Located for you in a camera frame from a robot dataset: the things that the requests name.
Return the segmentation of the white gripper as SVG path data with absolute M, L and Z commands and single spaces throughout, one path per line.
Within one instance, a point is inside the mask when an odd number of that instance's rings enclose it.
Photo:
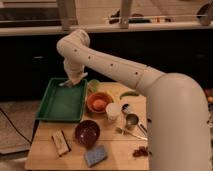
M 65 59 L 64 70 L 68 76 L 69 84 L 78 84 L 84 78 L 84 66 L 82 64 Z

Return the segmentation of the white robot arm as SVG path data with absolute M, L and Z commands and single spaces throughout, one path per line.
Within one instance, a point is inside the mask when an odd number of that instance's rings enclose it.
M 91 68 L 146 97 L 150 171 L 212 171 L 208 102 L 191 77 L 101 53 L 77 29 L 57 42 L 71 83 Z

